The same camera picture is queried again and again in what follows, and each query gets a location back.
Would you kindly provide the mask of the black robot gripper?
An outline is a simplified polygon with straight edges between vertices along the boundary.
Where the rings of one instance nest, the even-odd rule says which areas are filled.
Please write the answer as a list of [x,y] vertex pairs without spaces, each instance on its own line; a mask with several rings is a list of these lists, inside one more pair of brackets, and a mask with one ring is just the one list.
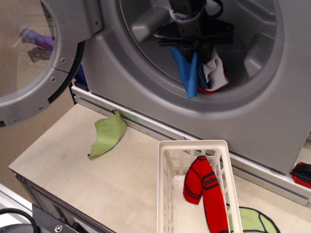
[[203,64],[211,60],[215,44],[233,43],[233,34],[233,24],[216,19],[200,19],[190,23],[172,22],[154,31],[154,36],[161,45],[203,44],[198,47],[199,61]]

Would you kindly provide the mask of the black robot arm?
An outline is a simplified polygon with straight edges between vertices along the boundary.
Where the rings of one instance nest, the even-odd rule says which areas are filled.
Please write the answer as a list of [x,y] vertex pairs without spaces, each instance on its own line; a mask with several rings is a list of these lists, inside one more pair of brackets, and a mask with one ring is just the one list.
[[221,0],[215,1],[220,9],[213,15],[206,11],[206,0],[171,0],[169,3],[173,22],[155,30],[159,45],[179,48],[188,62],[197,52],[205,64],[211,59],[215,45],[233,43],[234,25],[218,19],[224,11]]

